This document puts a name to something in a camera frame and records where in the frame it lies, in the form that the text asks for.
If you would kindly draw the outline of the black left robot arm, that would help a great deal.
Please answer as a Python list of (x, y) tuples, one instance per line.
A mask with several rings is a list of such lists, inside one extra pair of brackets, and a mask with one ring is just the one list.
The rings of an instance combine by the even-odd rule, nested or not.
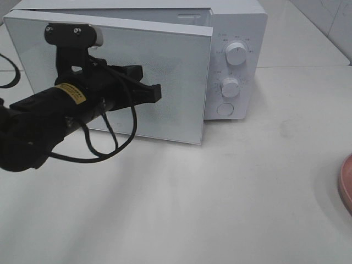
[[(93, 147), (87, 125), (97, 117), (106, 120), (109, 111), (134, 110), (137, 105), (159, 101), (161, 86), (143, 84), (142, 77), (139, 65), (100, 65), (90, 76), (63, 74), (49, 89), (1, 107), (1, 168), (10, 172), (37, 169), (50, 157), (76, 163), (96, 163), (112, 157), (112, 153)], [(93, 158), (53, 152), (78, 129), (83, 130)]]

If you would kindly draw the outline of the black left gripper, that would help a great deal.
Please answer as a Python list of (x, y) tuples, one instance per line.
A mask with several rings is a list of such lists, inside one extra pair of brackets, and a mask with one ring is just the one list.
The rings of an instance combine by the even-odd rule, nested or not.
[(66, 117), (89, 123), (104, 112), (116, 111), (161, 99), (161, 85), (132, 85), (132, 79), (141, 81), (140, 65), (96, 65), (92, 74), (71, 72), (59, 76), (55, 87), (65, 93), (59, 104)]

